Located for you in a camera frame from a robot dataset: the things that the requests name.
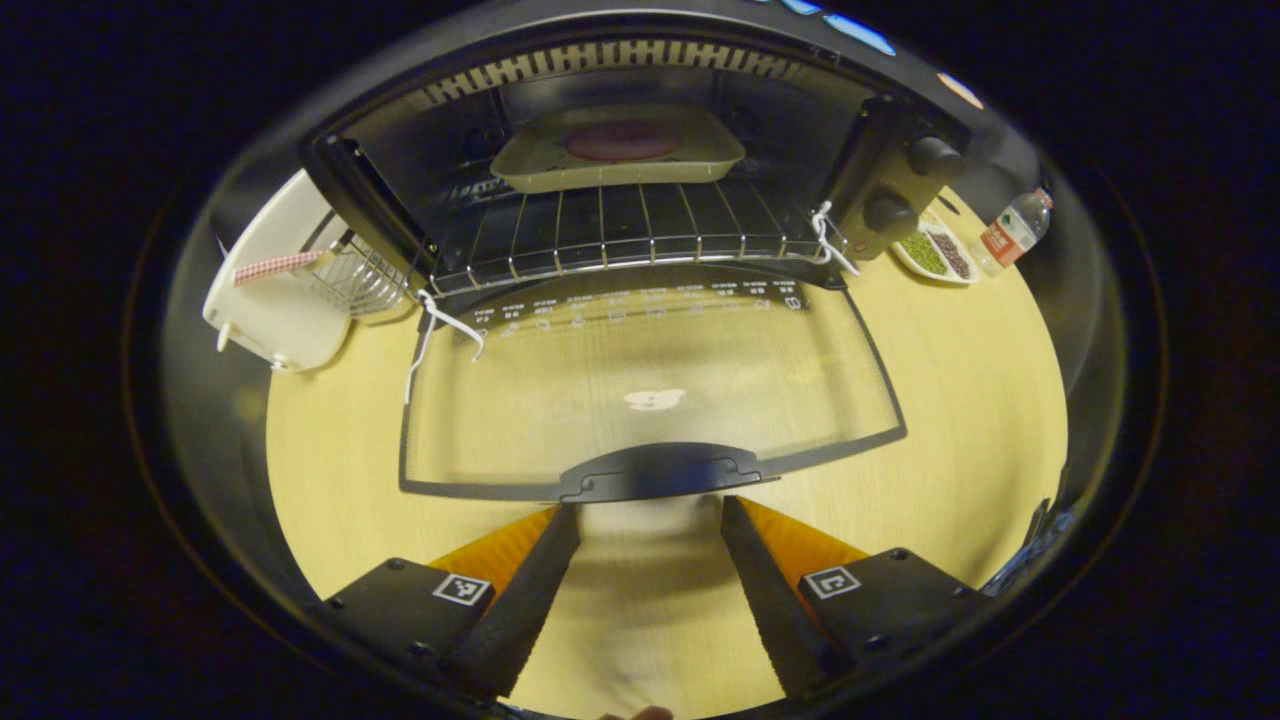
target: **white string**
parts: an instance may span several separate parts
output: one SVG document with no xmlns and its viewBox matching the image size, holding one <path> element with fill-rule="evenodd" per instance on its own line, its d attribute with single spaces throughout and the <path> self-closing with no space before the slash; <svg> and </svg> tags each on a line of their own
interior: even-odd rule
<svg viewBox="0 0 1280 720">
<path fill-rule="evenodd" d="M 422 307 L 426 310 L 426 314 L 431 316 L 431 320 L 426 324 L 426 332 L 422 333 L 422 345 L 417 350 L 417 357 L 413 359 L 413 364 L 408 368 L 408 379 L 404 380 L 404 405 L 408 405 L 410 388 L 413 387 L 413 373 L 417 372 L 417 368 L 422 364 L 422 359 L 426 357 L 426 343 L 431 340 L 431 331 L 435 329 L 435 320 L 444 320 L 470 336 L 471 340 L 476 341 L 480 347 L 477 347 L 476 354 L 471 356 L 472 363 L 479 360 L 480 354 L 484 352 L 484 336 L 471 329 L 471 327 L 462 320 L 458 320 L 447 313 L 442 313 L 440 309 L 435 306 L 435 299 L 431 297 L 425 290 L 417 291 L 417 297 L 422 301 Z"/>
<path fill-rule="evenodd" d="M 849 258 L 845 258 L 844 254 L 827 242 L 827 225 L 829 224 L 831 227 L 836 227 L 835 223 L 827 218 L 828 210 L 831 210 L 831 200 L 823 200 L 822 205 L 818 206 L 818 211 L 813 214 L 813 232 L 818 234 L 818 245 L 822 246 L 822 255 L 813 261 L 823 264 L 829 263 L 831 259 L 835 258 L 836 261 L 844 265 L 850 274 L 858 277 L 861 273 L 858 272 L 858 268 L 854 266 Z"/>
<path fill-rule="evenodd" d="M 426 332 L 422 333 L 422 345 L 417 348 L 417 357 L 413 359 L 413 364 L 408 366 L 408 378 L 404 380 L 404 405 L 408 405 L 410 388 L 413 387 L 413 373 L 417 372 L 417 366 L 422 364 L 422 359 L 426 357 L 426 343 L 431 340 L 431 331 L 435 329 L 435 315 L 431 315 L 431 322 L 426 324 Z"/>
<path fill-rule="evenodd" d="M 476 341 L 476 345 L 480 347 L 477 347 L 476 354 L 471 356 L 471 361 L 475 363 L 479 360 L 480 354 L 484 352 L 484 336 L 471 329 L 471 325 L 463 323 L 462 320 L 442 313 L 440 309 L 435 306 L 435 299 L 428 295 L 425 290 L 417 291 L 417 296 L 422 299 L 422 302 L 426 305 L 426 311 L 431 314 L 433 319 L 439 318 L 470 336 L 471 340 Z"/>
</svg>

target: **black background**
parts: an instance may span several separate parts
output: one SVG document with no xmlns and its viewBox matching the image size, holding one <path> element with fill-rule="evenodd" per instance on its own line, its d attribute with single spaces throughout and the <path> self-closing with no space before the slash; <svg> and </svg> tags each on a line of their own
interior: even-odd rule
<svg viewBox="0 0 1280 720">
<path fill-rule="evenodd" d="M 1274 205 L 1261 37 L 1275 20 L 1261 4 L 1033 5 L 849 14 L 922 49 L 1033 133 L 1074 141 L 1129 199 L 1167 300 L 1169 424 L 1148 489 L 1103 560 L 922 710 L 1275 714 L 1262 442 L 1274 434 L 1276 278 L 1270 237 L 1249 232 Z M 31 5 L 9 18 L 6 215 L 17 223 L 6 223 L 3 266 L 18 290 L 8 346 L 23 368 L 6 383 L 19 392 L 5 424 L 29 452 L 6 491 L 19 533 L 5 543 L 15 657 L 3 687 L 19 712 L 392 712 L 271 639 L 177 547 L 134 469 L 118 357 L 129 273 L 183 169 L 229 158 L 265 119 L 435 13 L 138 3 Z"/>
</svg>

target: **baking tray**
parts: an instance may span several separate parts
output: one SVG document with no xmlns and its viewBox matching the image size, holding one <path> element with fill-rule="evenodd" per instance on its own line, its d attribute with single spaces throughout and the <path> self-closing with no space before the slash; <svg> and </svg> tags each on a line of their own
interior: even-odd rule
<svg viewBox="0 0 1280 720">
<path fill-rule="evenodd" d="M 678 131 L 680 145 L 657 158 L 589 160 L 567 140 L 602 123 L 653 122 Z M 714 115 L 685 105 L 604 105 L 548 113 L 520 128 L 494 158 L 490 172 L 520 192 L 553 192 L 632 183 L 698 183 L 723 178 L 746 156 L 742 143 Z"/>
</svg>

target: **bottle label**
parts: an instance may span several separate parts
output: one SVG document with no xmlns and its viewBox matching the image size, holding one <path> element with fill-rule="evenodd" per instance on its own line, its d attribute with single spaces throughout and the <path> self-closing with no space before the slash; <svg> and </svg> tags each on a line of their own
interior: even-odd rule
<svg viewBox="0 0 1280 720">
<path fill-rule="evenodd" d="M 982 243 L 991 256 L 1006 268 L 1030 250 L 1036 240 L 1036 234 L 1018 213 L 1007 209 L 982 233 Z"/>
</svg>

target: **red checkered cloth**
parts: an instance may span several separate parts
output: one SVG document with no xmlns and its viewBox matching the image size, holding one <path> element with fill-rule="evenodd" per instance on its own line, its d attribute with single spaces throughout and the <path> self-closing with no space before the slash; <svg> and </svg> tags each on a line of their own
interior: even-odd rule
<svg viewBox="0 0 1280 720">
<path fill-rule="evenodd" d="M 310 252 L 298 252 L 297 255 L 284 255 L 283 258 L 259 260 L 257 263 L 251 263 L 243 268 L 236 268 L 236 287 L 239 287 L 250 281 L 256 281 L 257 278 L 265 278 L 266 275 L 274 275 L 275 273 L 284 273 L 294 268 L 310 265 L 311 263 L 319 260 L 325 252 L 328 252 L 328 250 L 312 250 Z"/>
</svg>

